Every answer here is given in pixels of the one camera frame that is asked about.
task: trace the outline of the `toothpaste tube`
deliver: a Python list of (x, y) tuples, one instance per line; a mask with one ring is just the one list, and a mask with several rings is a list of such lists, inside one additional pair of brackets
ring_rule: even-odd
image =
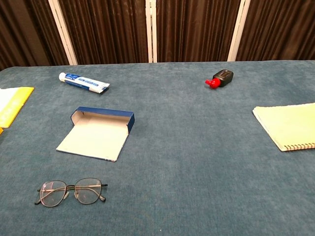
[(109, 87), (109, 83), (100, 82), (97, 80), (91, 80), (89, 78), (82, 77), (80, 75), (60, 73), (59, 79), (70, 85), (87, 89), (93, 92), (101, 93)]

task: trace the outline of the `table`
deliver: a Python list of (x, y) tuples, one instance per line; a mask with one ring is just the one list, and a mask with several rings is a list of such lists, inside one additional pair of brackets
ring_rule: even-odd
[[(221, 69), (233, 81), (204, 83)], [(13, 67), (0, 88), (35, 87), (0, 136), (0, 235), (314, 235), (315, 150), (281, 152), (255, 106), (315, 102), (314, 61)], [(111, 84), (97, 94), (61, 72)], [(118, 158), (56, 151), (79, 106), (133, 111)], [(108, 184), (105, 203), (35, 206), (43, 182)]]

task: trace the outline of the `brown curtain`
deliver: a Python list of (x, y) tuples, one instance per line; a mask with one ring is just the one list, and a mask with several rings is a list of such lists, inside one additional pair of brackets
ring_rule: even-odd
[(47, 0), (0, 0), (0, 70), (68, 64)]
[(241, 0), (157, 0), (157, 60), (227, 60)]
[(315, 59), (315, 0), (251, 0), (236, 60)]
[(148, 62), (145, 0), (60, 0), (79, 64)]

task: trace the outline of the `eyeglass frame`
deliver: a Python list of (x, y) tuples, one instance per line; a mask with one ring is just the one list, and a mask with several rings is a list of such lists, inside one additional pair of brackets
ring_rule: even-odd
[[(40, 203), (42, 203), (42, 205), (45, 206), (45, 207), (56, 207), (56, 206), (58, 206), (58, 205), (59, 205), (63, 200), (65, 200), (65, 199), (67, 198), (67, 196), (69, 195), (68, 190), (75, 190), (76, 184), (77, 184), (79, 181), (84, 180), (84, 179), (89, 179), (89, 178), (82, 178), (82, 179), (78, 180), (78, 181), (75, 183), (75, 185), (73, 185), (73, 184), (67, 185), (67, 184), (66, 184), (65, 182), (63, 182), (62, 180), (51, 180), (51, 181), (47, 181), (47, 182), (59, 181), (59, 182), (64, 183), (64, 184), (65, 184), (65, 191), (64, 191), (63, 197), (61, 198), (61, 200), (60, 200), (57, 204), (55, 204), (55, 205), (53, 205), (53, 206), (47, 206), (47, 205), (45, 205), (45, 204), (42, 202), (41, 197), (39, 197), (39, 199), (38, 199), (37, 201), (35, 201), (34, 204), (35, 204), (35, 205), (39, 205)], [(99, 179), (97, 179), (97, 178), (91, 178), (91, 179), (96, 179), (96, 180), (98, 180), (98, 181), (100, 182), (100, 192), (99, 192), (99, 194), (98, 194), (98, 198), (97, 198), (94, 202), (92, 202), (92, 203), (83, 203), (83, 202), (81, 202), (81, 201), (77, 198), (76, 194), (74, 193), (75, 199), (78, 200), (78, 202), (81, 203), (81, 204), (84, 204), (84, 205), (93, 204), (93, 203), (95, 203), (98, 199), (100, 199), (102, 202), (105, 202), (105, 201), (106, 201), (106, 198), (105, 198), (104, 196), (102, 196), (101, 194), (102, 194), (102, 187), (107, 187), (108, 184), (102, 184), (102, 182), (101, 182)]]

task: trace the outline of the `eyeglasses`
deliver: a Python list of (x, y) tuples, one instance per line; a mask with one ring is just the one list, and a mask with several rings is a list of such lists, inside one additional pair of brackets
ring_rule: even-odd
[(75, 185), (66, 185), (60, 180), (45, 182), (41, 189), (38, 189), (40, 199), (35, 202), (35, 205), (42, 203), (45, 207), (55, 207), (69, 195), (68, 190), (74, 190), (74, 197), (82, 204), (92, 204), (98, 199), (102, 202), (106, 198), (101, 195), (102, 187), (107, 184), (102, 184), (97, 178), (83, 178), (76, 182)]

